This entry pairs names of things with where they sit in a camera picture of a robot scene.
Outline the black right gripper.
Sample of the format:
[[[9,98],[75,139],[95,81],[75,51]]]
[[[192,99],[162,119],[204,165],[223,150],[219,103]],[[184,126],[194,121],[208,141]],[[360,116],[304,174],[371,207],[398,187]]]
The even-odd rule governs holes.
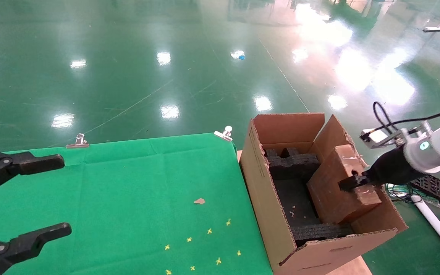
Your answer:
[[[423,176],[424,173],[415,170],[405,158],[404,146],[399,146],[381,155],[369,170],[351,171],[351,176],[340,180],[338,186],[346,192],[366,185],[380,186],[390,183],[405,186]]]

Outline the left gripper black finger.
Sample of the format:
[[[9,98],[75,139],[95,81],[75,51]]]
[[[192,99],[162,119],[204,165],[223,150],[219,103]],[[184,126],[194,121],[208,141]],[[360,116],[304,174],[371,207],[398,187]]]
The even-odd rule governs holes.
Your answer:
[[[31,152],[6,154],[0,152],[0,186],[18,175],[33,175],[65,166],[59,154],[35,157]]]
[[[13,265],[37,257],[47,242],[66,237],[72,233],[69,223],[58,223],[12,238],[0,241],[0,275]]]

